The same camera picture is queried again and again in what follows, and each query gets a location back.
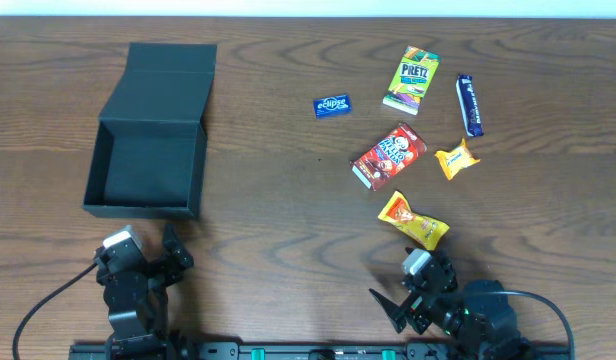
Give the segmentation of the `green Pretz snack box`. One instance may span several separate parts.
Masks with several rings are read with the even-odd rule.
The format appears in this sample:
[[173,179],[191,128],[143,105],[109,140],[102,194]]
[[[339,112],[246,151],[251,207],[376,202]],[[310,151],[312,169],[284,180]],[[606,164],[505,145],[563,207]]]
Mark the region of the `green Pretz snack box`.
[[404,51],[382,103],[408,114],[417,115],[441,61],[440,55],[409,45]]

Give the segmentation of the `red Hello Panda box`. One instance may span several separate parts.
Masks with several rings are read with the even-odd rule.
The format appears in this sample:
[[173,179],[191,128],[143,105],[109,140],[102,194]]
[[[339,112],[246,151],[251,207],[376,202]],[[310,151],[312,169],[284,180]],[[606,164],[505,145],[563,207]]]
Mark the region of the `red Hello Panda box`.
[[351,163],[364,186],[377,191],[427,151],[423,139],[406,123],[400,123],[370,150]]

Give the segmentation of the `dark blue chocolate bar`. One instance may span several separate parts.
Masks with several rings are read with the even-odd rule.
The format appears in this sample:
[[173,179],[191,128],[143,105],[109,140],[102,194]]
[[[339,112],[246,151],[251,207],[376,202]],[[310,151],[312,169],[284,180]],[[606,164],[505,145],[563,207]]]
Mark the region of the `dark blue chocolate bar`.
[[456,91],[467,135],[469,137],[483,136],[484,132],[474,89],[473,77],[466,74],[459,74],[456,81]]

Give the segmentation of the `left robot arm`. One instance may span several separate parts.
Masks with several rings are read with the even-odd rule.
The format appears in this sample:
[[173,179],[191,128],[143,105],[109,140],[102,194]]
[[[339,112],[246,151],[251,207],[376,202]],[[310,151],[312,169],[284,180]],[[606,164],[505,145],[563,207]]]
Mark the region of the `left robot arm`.
[[108,236],[95,252],[96,281],[104,287],[113,334],[107,359],[195,359],[196,346],[168,329],[167,288],[183,279],[194,258],[168,224],[161,256],[146,259],[143,243],[130,225]]

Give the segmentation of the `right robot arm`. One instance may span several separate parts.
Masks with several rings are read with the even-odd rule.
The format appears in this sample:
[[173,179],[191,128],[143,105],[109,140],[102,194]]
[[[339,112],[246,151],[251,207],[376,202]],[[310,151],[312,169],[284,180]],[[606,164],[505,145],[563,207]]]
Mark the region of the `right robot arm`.
[[473,281],[459,288],[456,272],[442,251],[409,248],[401,269],[408,296],[396,304],[378,291],[371,295],[396,332],[410,326],[421,335],[431,325],[454,340],[464,359],[535,359],[522,337],[517,316],[498,281]]

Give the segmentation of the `black gift box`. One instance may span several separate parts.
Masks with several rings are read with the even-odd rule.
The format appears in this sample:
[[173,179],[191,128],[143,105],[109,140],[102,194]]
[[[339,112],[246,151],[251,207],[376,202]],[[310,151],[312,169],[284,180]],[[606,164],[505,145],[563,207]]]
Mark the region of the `black gift box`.
[[83,208],[100,218],[195,220],[214,44],[133,43],[98,120]]

